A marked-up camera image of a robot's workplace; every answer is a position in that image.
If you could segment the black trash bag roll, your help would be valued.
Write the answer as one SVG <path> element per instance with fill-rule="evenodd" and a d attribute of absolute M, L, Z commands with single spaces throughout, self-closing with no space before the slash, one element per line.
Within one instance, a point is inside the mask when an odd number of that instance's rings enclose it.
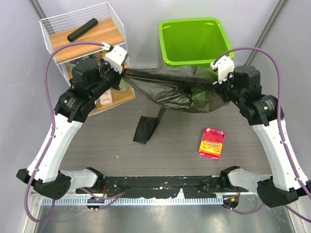
<path fill-rule="evenodd" d="M 69 42 L 73 42 L 76 39 L 80 38 L 82 35 L 84 35 L 86 32 L 94 28 L 98 24 L 98 20 L 95 18 L 90 19 L 88 22 L 83 24 L 81 27 L 73 31 L 71 34 L 67 36 L 67 40 Z"/>

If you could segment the green plastic trash bin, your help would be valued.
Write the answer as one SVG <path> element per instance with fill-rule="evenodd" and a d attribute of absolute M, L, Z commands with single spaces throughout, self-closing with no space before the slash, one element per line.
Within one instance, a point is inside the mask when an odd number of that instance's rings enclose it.
<path fill-rule="evenodd" d="M 209 68 L 219 55 L 231 49 L 220 21 L 213 17 L 166 20 L 159 24 L 158 32 L 166 67 Z"/>

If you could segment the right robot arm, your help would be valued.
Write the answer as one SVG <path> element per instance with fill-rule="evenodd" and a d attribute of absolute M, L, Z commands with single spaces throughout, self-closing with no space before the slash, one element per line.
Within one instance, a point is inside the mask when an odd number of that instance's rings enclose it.
<path fill-rule="evenodd" d="M 235 187 L 257 193 L 270 208 L 290 204 L 305 196 L 311 182 L 302 171 L 290 144 L 284 113 L 277 112 L 277 98 L 263 95 L 260 72 L 253 66 L 222 68 L 218 70 L 216 90 L 224 102 L 234 103 L 240 114 L 257 134 L 264 148 L 271 175 L 260 175 L 231 166 L 221 171 L 219 185 L 226 192 Z"/>

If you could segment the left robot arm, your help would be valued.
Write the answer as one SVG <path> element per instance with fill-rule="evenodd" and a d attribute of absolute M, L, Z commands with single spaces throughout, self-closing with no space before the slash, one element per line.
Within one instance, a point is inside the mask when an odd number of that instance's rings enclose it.
<path fill-rule="evenodd" d="M 72 86 L 59 97 L 54 109 L 55 124 L 33 162 L 18 170 L 19 180 L 53 200 L 80 188 L 88 188 L 92 193 L 103 190 L 104 176 L 98 170 L 87 167 L 80 171 L 64 171 L 59 168 L 73 137 L 95 109 L 95 101 L 110 88 L 119 87 L 122 70 L 123 65 L 115 68 L 106 59 L 102 59 L 101 64 L 92 58 L 79 61 L 72 70 Z"/>

